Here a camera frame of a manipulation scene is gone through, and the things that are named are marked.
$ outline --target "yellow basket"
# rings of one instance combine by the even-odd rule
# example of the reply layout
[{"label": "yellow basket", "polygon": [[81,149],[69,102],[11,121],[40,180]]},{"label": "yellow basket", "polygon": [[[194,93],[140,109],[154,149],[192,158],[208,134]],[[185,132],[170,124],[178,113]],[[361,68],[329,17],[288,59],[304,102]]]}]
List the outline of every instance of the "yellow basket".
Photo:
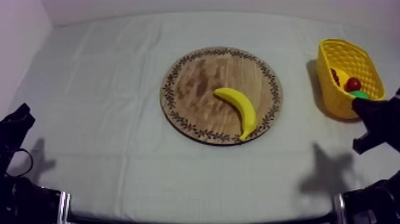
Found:
[{"label": "yellow basket", "polygon": [[[340,39],[325,39],[318,49],[317,74],[322,88],[326,109],[343,119],[358,117],[352,109],[355,98],[343,87],[336,84],[331,68],[344,71],[348,77],[356,77],[361,82],[361,90],[370,100],[383,100],[385,89],[368,54],[358,46]],[[342,86],[347,80],[340,80]]]}]

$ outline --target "round wooden tray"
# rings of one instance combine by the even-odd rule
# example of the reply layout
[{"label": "round wooden tray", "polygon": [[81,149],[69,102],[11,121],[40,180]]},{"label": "round wooden tray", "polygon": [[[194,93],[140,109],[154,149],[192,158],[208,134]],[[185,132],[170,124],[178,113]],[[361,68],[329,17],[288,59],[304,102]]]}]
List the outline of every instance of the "round wooden tray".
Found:
[{"label": "round wooden tray", "polygon": [[282,88],[274,71],[256,56],[236,48],[204,48],[176,61],[161,85],[161,107],[171,124],[186,136],[208,144],[240,144],[240,114],[218,99],[214,90],[230,87],[244,93],[257,114],[250,141],[277,119]]}]

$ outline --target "banana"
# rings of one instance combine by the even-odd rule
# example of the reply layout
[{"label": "banana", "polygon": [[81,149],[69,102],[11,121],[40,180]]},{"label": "banana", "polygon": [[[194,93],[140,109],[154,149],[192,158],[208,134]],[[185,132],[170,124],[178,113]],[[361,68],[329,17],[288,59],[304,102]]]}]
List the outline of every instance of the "banana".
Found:
[{"label": "banana", "polygon": [[243,130],[239,139],[244,141],[257,127],[257,116],[250,100],[243,93],[232,88],[219,88],[214,90],[214,94],[225,99],[239,110]]}]

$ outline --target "white tablecloth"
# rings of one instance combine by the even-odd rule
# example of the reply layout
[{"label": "white tablecloth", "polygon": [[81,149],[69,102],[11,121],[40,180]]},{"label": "white tablecloth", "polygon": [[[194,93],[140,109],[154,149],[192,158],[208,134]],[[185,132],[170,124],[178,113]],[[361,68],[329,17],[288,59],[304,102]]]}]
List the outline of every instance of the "white tablecloth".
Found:
[{"label": "white tablecloth", "polygon": [[[32,108],[37,120],[23,146],[44,152],[33,171],[38,184],[72,193],[76,213],[190,223],[325,214],[330,196],[392,176],[400,154],[383,144],[356,155],[352,140],[363,124],[318,109],[314,60],[323,38],[368,51],[388,96],[400,86],[398,36],[268,14],[157,14],[55,29],[10,111],[22,102]],[[249,51],[276,72],[282,112],[262,137],[207,146],[164,117],[166,71],[209,46]]]}]

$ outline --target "cable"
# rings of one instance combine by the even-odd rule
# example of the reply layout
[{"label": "cable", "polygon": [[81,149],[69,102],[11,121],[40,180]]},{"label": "cable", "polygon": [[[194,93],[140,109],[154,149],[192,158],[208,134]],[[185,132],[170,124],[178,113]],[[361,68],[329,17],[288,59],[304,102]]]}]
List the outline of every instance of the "cable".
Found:
[{"label": "cable", "polygon": [[29,156],[30,166],[29,166],[28,170],[26,170],[25,172],[23,172],[22,174],[19,174],[17,176],[12,176],[12,175],[8,174],[7,172],[5,172],[5,174],[7,176],[12,177],[12,178],[20,178],[20,177],[24,176],[25,174],[29,173],[32,170],[32,168],[33,168],[33,157],[27,150],[25,150],[24,148],[19,148],[17,150],[8,150],[8,152],[9,153],[25,152]]}]

